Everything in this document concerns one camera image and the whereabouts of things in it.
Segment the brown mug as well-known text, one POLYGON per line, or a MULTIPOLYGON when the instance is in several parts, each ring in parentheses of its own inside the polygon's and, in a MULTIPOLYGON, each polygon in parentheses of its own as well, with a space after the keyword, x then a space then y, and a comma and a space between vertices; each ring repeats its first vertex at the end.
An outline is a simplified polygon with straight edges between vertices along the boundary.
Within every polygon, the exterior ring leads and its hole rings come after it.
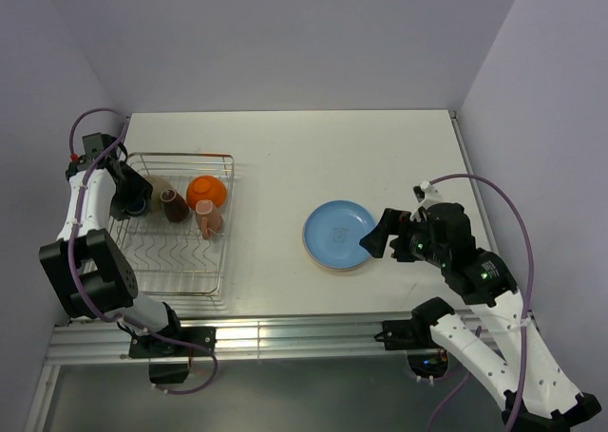
POLYGON ((161 192, 161 207, 171 223, 182 223, 189 217, 188 204, 174 189, 165 189, 161 192))

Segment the beige bowl white inside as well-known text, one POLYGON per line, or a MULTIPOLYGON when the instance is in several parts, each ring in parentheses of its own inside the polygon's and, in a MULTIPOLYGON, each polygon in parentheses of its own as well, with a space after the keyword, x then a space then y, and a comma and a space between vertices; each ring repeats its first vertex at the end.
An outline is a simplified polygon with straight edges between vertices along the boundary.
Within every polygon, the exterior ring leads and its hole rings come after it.
POLYGON ((168 180, 156 175, 147 175, 143 177, 151 186, 152 192, 149 201, 149 212, 157 214, 162 212, 162 195, 167 190, 173 190, 174 187, 168 180))

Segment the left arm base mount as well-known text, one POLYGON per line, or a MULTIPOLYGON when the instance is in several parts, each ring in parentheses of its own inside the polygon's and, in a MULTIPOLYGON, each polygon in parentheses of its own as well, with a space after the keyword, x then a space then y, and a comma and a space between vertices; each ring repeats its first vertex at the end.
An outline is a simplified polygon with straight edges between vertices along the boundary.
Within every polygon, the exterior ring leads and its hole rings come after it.
POLYGON ((179 385, 190 374, 195 357, 209 357, 215 353, 217 329, 213 327, 182 328, 178 340, 203 347, 193 348, 165 342, 151 335, 131 338, 128 357, 148 360, 148 378, 156 385, 179 385))

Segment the pink mug white inside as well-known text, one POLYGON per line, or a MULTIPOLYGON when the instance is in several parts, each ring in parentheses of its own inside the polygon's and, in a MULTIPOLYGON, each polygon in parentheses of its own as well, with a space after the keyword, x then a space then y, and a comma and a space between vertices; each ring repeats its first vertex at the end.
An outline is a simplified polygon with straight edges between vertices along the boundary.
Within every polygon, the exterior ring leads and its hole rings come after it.
POLYGON ((195 217, 203 239, 209 240, 221 232, 223 217, 218 207, 211 200, 200 200, 196 204, 195 217))

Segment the dark blue mug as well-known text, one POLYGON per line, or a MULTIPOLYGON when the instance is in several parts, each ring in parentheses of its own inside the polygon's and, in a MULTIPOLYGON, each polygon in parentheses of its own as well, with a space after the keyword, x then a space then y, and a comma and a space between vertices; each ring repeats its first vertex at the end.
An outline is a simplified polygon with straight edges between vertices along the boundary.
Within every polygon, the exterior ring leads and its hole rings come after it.
POLYGON ((124 206, 124 213, 128 217, 143 216, 147 212, 147 203, 144 197, 138 197, 137 199, 128 202, 124 206))

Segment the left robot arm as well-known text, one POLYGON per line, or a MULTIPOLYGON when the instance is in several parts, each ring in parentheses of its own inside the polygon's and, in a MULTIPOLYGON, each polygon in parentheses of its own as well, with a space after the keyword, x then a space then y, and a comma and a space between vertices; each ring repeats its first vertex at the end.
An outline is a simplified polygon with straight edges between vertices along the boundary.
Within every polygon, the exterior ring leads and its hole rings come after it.
POLYGON ((133 357, 175 356, 185 332, 165 303, 141 292, 136 274, 113 239, 109 223, 146 216, 152 185, 120 156, 123 144, 96 133, 71 160, 66 221, 39 260, 66 314, 117 324, 131 336, 133 357))

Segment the blue plate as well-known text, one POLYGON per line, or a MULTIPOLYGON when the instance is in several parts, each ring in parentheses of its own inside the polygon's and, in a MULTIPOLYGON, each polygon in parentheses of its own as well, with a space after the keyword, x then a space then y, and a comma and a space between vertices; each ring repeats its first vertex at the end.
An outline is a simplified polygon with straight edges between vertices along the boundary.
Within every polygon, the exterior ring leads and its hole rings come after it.
POLYGON ((376 223, 371 213, 349 200, 332 200, 314 209, 306 219, 302 239, 309 256, 319 263, 346 268, 371 256, 359 245, 376 223))

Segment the orange bowl white inside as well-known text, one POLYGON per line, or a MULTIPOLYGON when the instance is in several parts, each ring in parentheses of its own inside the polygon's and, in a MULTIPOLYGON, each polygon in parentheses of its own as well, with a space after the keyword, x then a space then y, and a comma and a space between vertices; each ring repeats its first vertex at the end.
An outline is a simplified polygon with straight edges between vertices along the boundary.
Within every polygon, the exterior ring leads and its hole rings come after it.
POLYGON ((190 181, 186 190, 186 202, 194 210, 199 201, 210 200, 220 208, 228 197, 226 186, 213 176, 198 176, 190 181))

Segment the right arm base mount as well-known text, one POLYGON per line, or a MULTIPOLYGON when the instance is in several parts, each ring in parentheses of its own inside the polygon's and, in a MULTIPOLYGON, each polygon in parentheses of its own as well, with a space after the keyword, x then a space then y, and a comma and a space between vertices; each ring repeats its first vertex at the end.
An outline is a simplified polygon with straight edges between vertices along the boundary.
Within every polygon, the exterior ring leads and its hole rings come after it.
POLYGON ((430 381, 448 372, 447 351, 433 343, 428 330, 423 330, 413 318, 383 321, 373 340, 382 344, 385 351, 403 351, 414 377, 430 381))

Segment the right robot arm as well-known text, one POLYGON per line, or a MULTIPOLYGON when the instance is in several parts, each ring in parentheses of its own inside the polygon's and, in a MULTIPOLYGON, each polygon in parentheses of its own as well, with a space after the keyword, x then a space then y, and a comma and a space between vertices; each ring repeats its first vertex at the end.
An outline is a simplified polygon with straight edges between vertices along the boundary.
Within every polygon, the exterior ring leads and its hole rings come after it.
POLYGON ((413 309, 410 319, 383 323, 374 338, 387 350, 445 349, 491 394, 510 431, 569 431, 598 415, 597 397, 569 380, 538 330, 522 317, 523 296, 514 277, 498 255, 477 246, 462 205, 434 204, 418 217, 386 209, 359 244, 374 258, 391 248, 398 262, 439 268, 497 345, 488 347, 453 307, 434 297, 413 309))

